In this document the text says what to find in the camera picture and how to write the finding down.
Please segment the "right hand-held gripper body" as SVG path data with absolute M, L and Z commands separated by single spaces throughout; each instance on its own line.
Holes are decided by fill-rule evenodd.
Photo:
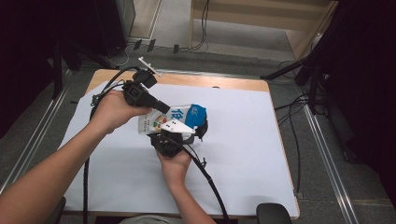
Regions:
M 184 145 L 191 144 L 195 130 L 177 119 L 170 119 L 163 123 L 158 133 L 149 135 L 150 143 L 164 157 L 173 158 L 184 149 Z

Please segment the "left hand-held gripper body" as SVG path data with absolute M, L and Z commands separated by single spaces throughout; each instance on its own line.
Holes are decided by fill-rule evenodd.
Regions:
M 148 89 L 157 83 L 155 75 L 160 77 L 162 74 L 156 71 L 150 63 L 147 63 L 143 57 L 138 60 L 146 66 L 146 69 L 136 71 L 132 80 L 127 80 L 123 86 L 123 95 L 126 102 L 132 106 L 147 106 L 147 96 L 150 94 Z

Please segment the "blue and white powder bag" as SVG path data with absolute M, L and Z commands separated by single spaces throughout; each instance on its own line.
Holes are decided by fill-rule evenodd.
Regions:
M 206 109 L 200 105 L 172 106 L 167 113 L 153 109 L 147 115 L 138 117 L 138 133 L 150 134 L 168 131 L 170 133 L 197 133 L 206 121 Z

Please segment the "person's right hand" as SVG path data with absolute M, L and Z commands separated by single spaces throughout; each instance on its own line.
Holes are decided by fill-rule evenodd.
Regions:
M 170 186 L 184 184 L 191 164 L 191 156 L 186 152 L 179 152 L 173 158 L 165 157 L 161 153 L 158 153 L 157 156 L 162 165 L 163 177 L 166 184 Z

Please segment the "person's left hand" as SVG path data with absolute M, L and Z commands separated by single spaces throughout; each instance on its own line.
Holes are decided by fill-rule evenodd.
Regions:
M 110 91 L 97 106 L 90 120 L 90 127 L 100 133 L 109 134 L 131 118 L 146 115 L 151 108 L 128 105 L 122 91 Z

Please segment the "dark cabinet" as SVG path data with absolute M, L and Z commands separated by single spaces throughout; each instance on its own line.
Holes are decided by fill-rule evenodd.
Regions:
M 134 0 L 93 0 L 106 56 L 127 45 L 135 19 Z

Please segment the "person's grey clothing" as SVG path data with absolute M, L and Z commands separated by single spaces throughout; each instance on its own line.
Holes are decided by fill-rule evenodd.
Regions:
M 178 224 L 177 218 L 145 215 L 140 217 L 128 217 L 119 224 Z

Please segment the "black stand with legs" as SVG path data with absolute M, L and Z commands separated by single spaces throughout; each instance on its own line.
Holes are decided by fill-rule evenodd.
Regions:
M 315 113 L 318 77 L 322 72 L 322 62 L 326 51 L 335 43 L 335 37 L 339 33 L 339 27 L 343 21 L 344 19 L 341 16 L 334 17 L 322 38 L 307 56 L 270 75 L 260 76 L 260 79 L 272 80 L 300 68 L 300 71 L 294 78 L 294 83 L 297 86 L 303 86 L 308 80 L 311 80 L 310 90 L 307 96 L 308 108 Z

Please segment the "black upright stand post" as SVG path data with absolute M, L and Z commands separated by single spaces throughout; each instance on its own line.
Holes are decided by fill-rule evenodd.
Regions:
M 53 45 L 53 94 L 52 98 L 56 99 L 63 88 L 63 66 L 62 66 L 62 42 L 56 40 Z

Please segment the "light wooden furniture frame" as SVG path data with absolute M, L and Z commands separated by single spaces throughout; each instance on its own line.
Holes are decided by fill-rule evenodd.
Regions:
M 208 19 L 286 30 L 300 60 L 332 19 L 338 0 L 209 0 Z

